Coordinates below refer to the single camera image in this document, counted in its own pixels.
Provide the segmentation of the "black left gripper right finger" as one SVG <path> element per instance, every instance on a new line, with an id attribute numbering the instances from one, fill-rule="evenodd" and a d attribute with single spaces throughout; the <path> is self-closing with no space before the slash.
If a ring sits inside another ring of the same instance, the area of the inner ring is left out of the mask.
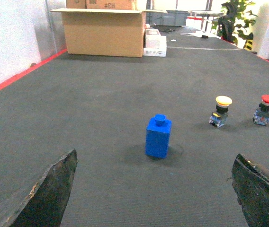
<path id="1" fill-rule="evenodd" d="M 243 154 L 232 167 L 232 186 L 250 227 L 269 227 L 269 170 Z"/>

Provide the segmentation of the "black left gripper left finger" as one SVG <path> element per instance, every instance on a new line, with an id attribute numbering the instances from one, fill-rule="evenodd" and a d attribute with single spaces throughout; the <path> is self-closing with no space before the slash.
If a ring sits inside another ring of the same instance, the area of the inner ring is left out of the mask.
<path id="1" fill-rule="evenodd" d="M 75 149 L 63 154 L 28 186 L 0 202 L 0 227 L 58 227 L 78 164 Z"/>

